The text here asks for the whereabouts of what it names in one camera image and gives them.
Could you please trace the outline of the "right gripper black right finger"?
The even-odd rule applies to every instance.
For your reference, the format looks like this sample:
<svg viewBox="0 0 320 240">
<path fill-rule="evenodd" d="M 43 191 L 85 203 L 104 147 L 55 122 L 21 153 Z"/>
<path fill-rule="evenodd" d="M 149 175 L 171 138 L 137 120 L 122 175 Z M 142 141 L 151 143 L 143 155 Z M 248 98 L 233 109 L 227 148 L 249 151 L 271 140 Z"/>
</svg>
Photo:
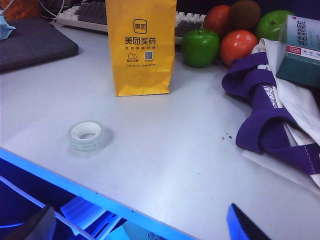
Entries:
<svg viewBox="0 0 320 240">
<path fill-rule="evenodd" d="M 234 203 L 228 207 L 226 221 L 231 240 L 270 240 Z"/>
</svg>

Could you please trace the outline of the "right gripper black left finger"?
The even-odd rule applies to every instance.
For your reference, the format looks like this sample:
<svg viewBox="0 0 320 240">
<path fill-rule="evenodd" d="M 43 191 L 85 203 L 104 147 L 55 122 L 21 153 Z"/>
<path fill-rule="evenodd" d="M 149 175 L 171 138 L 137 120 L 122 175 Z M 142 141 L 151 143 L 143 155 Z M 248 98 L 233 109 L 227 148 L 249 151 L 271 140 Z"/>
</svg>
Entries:
<svg viewBox="0 0 320 240">
<path fill-rule="evenodd" d="M 22 225 L 8 233 L 5 240 L 52 240 L 57 220 L 51 206 L 45 206 Z"/>
</svg>

